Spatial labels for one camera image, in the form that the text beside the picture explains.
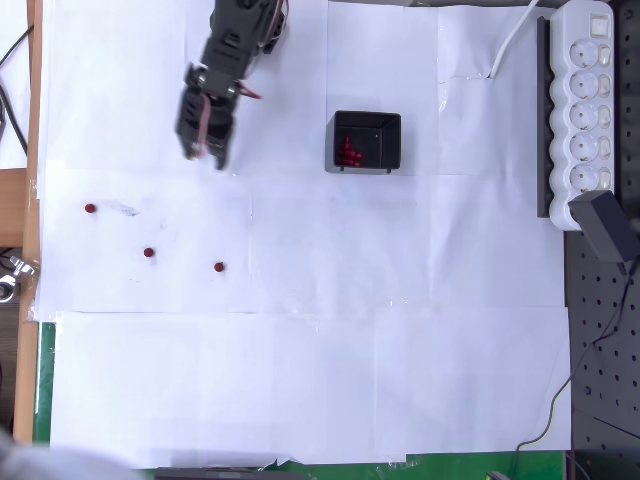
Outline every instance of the black container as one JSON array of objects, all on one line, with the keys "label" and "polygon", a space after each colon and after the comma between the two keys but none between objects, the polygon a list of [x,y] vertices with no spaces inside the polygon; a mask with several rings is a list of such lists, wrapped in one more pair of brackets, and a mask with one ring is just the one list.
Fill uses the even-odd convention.
[{"label": "black container", "polygon": [[380,174],[397,170],[400,115],[337,111],[327,126],[325,153],[325,170],[331,173]]}]

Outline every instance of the wooden edge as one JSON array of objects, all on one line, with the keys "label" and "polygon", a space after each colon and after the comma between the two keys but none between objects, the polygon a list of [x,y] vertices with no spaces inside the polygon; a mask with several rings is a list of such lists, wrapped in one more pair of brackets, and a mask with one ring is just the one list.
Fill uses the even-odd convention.
[{"label": "wooden edge", "polygon": [[[31,110],[29,118],[29,150],[27,153],[26,208],[22,256],[31,265],[40,265],[40,205],[36,198],[38,176],[38,132],[40,120],[40,74],[42,71],[42,0],[29,0],[29,24],[34,25],[31,55]],[[33,440],[35,413],[36,365],[38,356],[38,324],[33,320],[32,306],[37,279],[23,282],[18,325],[18,358],[16,367],[16,399],[13,436],[17,442]]]},{"label": "wooden edge", "polygon": [[24,168],[0,170],[0,245],[21,248],[24,236]]}]

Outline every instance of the white power strip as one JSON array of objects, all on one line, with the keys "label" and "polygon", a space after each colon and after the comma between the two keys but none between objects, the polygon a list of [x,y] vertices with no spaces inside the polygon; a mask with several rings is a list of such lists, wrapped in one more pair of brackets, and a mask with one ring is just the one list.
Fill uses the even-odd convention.
[{"label": "white power strip", "polygon": [[614,189],[613,12],[603,2],[571,0],[551,16],[550,34],[556,78],[549,216],[561,230],[580,230],[569,202],[586,191]]}]

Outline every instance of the red wire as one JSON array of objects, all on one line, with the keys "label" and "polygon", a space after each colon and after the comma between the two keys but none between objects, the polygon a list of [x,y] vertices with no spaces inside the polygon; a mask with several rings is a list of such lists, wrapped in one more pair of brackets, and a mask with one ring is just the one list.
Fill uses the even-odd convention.
[{"label": "red wire", "polygon": [[207,130],[209,128],[209,117],[211,116],[211,100],[206,94],[202,94],[202,115],[200,115],[200,129],[198,130],[198,152],[197,156],[202,157],[205,152],[205,144],[207,142]]},{"label": "red wire", "polygon": [[262,98],[262,95],[257,94],[256,92],[251,90],[249,87],[247,87],[244,83],[239,81],[238,85],[240,86],[240,95],[244,95],[245,97],[249,97],[249,98],[255,98],[258,100]]}]

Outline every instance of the power adapter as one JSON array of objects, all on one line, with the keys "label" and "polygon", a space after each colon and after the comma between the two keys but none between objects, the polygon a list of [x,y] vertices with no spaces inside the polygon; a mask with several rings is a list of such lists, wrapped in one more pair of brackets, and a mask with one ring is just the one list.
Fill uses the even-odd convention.
[{"label": "power adapter", "polygon": [[569,211],[601,262],[624,263],[640,255],[640,240],[610,190],[577,196]]}]

